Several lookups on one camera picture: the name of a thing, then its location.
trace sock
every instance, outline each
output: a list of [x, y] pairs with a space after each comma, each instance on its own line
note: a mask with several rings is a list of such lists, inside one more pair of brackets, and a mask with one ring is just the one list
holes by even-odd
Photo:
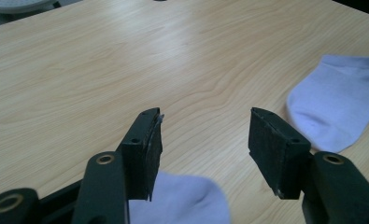
[[312, 147], [339, 152], [369, 122], [369, 57], [325, 55], [289, 94], [291, 124]]
[[224, 194], [209, 179], [159, 172], [152, 202], [130, 200], [132, 224], [228, 224]]

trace table surface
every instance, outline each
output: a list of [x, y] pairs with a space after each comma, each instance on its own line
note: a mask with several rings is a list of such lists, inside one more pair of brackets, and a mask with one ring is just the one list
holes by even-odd
[[[304, 223], [248, 155], [253, 106], [286, 119], [323, 54], [369, 55], [369, 15], [330, 0], [84, 0], [0, 26], [0, 192], [44, 197], [160, 107], [161, 170], [216, 181], [233, 223]], [[369, 125], [341, 153], [369, 180]]]

